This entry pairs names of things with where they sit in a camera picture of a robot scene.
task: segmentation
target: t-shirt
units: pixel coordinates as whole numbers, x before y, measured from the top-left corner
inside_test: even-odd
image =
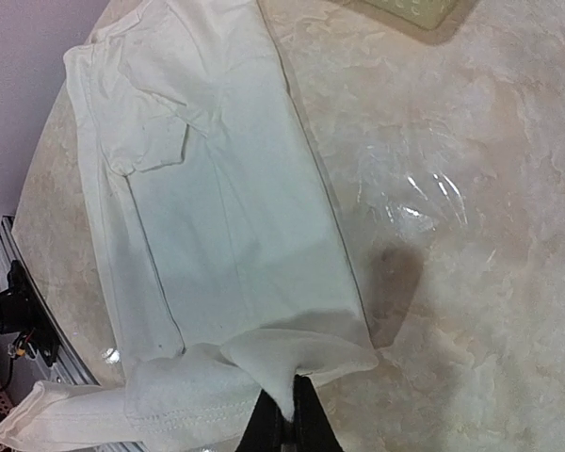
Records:
[[[147,0],[65,57],[97,268],[126,386],[40,383],[17,450],[242,433],[262,389],[370,369],[331,204],[253,0]]]
[[[253,1],[147,1],[66,63],[126,369],[256,328],[310,329],[319,311],[357,320],[326,332],[368,343],[329,198]]]

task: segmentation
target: folded shirt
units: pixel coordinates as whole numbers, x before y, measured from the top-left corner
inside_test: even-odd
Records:
[[[187,450],[240,435],[262,389],[290,418],[297,373],[317,385],[377,364],[253,0],[147,0],[65,63],[127,383],[40,383],[0,443]]]

